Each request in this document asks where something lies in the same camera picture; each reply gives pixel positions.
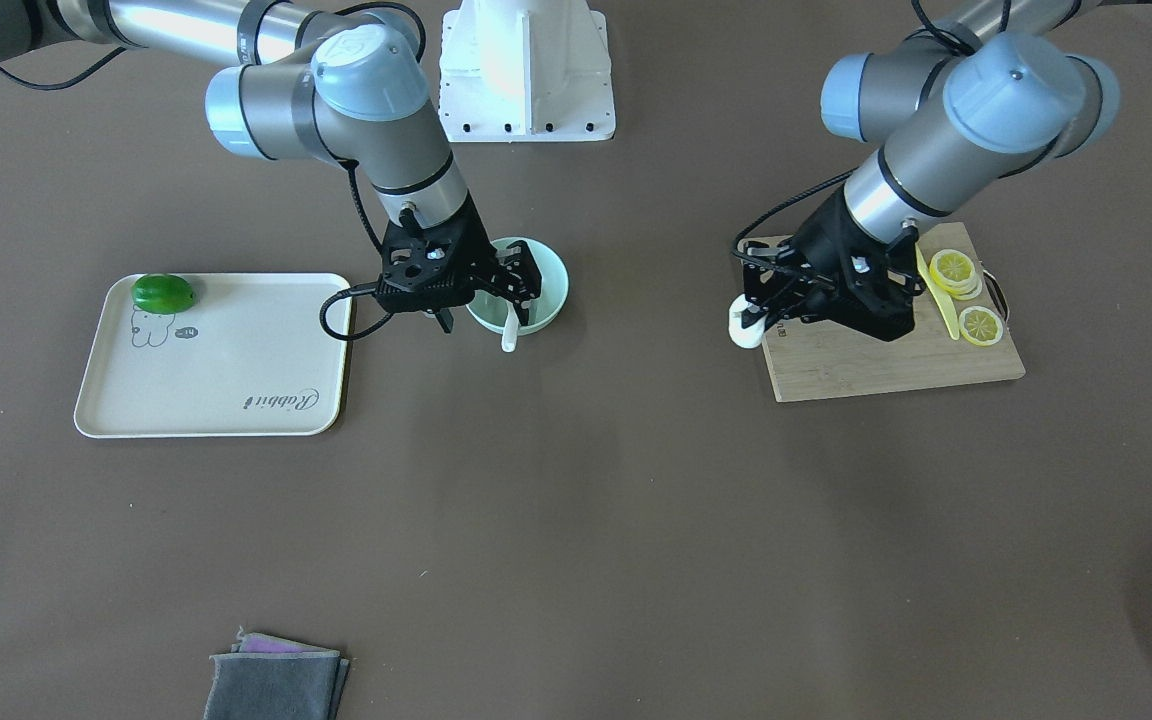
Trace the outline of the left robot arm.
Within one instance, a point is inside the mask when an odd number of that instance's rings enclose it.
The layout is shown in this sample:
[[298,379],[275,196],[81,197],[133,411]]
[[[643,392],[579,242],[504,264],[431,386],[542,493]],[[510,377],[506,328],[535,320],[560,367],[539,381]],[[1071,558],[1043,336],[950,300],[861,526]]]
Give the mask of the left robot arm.
[[890,53],[833,65],[820,91],[832,135],[873,143],[790,237],[733,255],[744,291],[732,341],[755,348],[776,323],[838,323],[877,340],[914,331],[925,288],[916,241],[996,179],[1064,158],[1114,123],[1121,90],[1101,61],[1046,35],[1092,1],[967,1]]

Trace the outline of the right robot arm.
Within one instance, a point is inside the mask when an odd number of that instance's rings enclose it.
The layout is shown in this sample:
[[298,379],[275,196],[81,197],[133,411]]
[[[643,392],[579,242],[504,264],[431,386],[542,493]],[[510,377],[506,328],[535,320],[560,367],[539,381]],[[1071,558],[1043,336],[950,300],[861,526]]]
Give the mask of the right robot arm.
[[325,306],[371,297],[385,316],[426,313],[488,293],[521,331],[541,270],[524,241],[498,249],[461,176],[420,69],[420,26],[399,3],[353,15],[291,1],[0,1],[0,65],[60,41],[166,50],[219,65],[205,111],[223,149],[265,160],[316,159],[364,176],[388,217],[371,238],[376,282]]

